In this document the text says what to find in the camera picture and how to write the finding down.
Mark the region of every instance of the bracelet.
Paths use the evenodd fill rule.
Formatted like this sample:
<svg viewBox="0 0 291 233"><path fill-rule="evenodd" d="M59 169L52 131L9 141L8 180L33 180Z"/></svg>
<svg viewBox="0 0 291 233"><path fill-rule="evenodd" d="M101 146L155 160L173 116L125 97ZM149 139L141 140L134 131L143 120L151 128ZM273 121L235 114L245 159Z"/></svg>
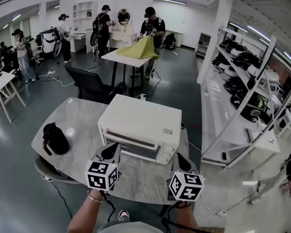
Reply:
<svg viewBox="0 0 291 233"><path fill-rule="evenodd" d="M103 202L104 202L104 199L102 199L102 200L97 200L97 199L93 198L89 193L90 193L90 191L87 191L87 194L88 194L89 198L90 198L92 201L95 201L95 202L98 202L98 203L103 203Z"/></svg>

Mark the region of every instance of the yellow-green cloth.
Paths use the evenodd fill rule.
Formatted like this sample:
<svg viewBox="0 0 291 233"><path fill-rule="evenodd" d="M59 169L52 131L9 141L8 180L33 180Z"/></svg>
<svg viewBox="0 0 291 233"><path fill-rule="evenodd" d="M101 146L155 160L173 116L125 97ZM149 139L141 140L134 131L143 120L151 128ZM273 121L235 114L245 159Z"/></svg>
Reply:
<svg viewBox="0 0 291 233"><path fill-rule="evenodd" d="M158 59L160 57L154 52L154 42L152 36L143 37L134 46L121 48L116 52L116 54L137 59L151 57Z"/></svg>

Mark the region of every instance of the black office chair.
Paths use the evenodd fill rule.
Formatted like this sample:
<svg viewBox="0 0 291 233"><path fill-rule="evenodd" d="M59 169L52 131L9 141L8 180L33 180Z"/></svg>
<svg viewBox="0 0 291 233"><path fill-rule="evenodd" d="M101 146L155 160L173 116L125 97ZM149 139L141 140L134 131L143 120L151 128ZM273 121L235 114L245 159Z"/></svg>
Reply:
<svg viewBox="0 0 291 233"><path fill-rule="evenodd" d="M65 65L65 68L75 81L75 86L79 88L79 99L109 104L116 94L125 92L126 86L124 82L112 87L103 84L96 73L83 71L69 65Z"/></svg>

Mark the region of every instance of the label on toaster oven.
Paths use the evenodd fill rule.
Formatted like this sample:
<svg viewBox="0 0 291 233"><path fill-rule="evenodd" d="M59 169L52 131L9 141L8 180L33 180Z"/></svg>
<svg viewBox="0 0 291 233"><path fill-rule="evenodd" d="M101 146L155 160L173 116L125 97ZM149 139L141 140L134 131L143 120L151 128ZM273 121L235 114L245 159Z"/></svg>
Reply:
<svg viewBox="0 0 291 233"><path fill-rule="evenodd" d="M163 133L165 133L165 134L173 134L173 131L169 130L169 129L164 129Z"/></svg>

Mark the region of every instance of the ceiling light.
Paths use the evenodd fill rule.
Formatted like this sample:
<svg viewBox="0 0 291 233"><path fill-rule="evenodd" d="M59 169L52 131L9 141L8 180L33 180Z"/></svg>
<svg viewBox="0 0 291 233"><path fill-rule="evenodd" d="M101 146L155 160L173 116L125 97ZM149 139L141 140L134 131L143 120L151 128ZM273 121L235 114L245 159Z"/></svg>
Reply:
<svg viewBox="0 0 291 233"><path fill-rule="evenodd" d="M236 28L239 28L239 29L245 31L246 33L248 33L248 31L246 29L243 29L242 27L240 27L240 26L238 26L238 25L236 25L236 24L234 24L232 22L229 22L229 24L235 26Z"/></svg>
<svg viewBox="0 0 291 233"><path fill-rule="evenodd" d="M175 0L162 0L162 1L175 2L175 3L180 3L180 4L186 5L186 2L179 2L179 1L175 1Z"/></svg>
<svg viewBox="0 0 291 233"><path fill-rule="evenodd" d="M15 19L19 18L20 16L21 16L21 14L19 14L19 15L16 16L16 17L14 17L14 18L12 19L12 21L14 21Z"/></svg>
<svg viewBox="0 0 291 233"><path fill-rule="evenodd" d="M283 52L290 60L291 60L291 57L290 55L287 54L287 52Z"/></svg>
<svg viewBox="0 0 291 233"><path fill-rule="evenodd" d="M247 27L250 28L250 29L252 29L253 31L257 32L259 35L261 35L262 37L264 37L266 40L271 41L269 38L267 38L265 35L263 35L259 31L257 31L256 29L252 28L251 26L247 26Z"/></svg>
<svg viewBox="0 0 291 233"><path fill-rule="evenodd" d="M264 42L267 46L270 45L270 44L268 44L266 41L263 41L262 39L260 39L260 41Z"/></svg>

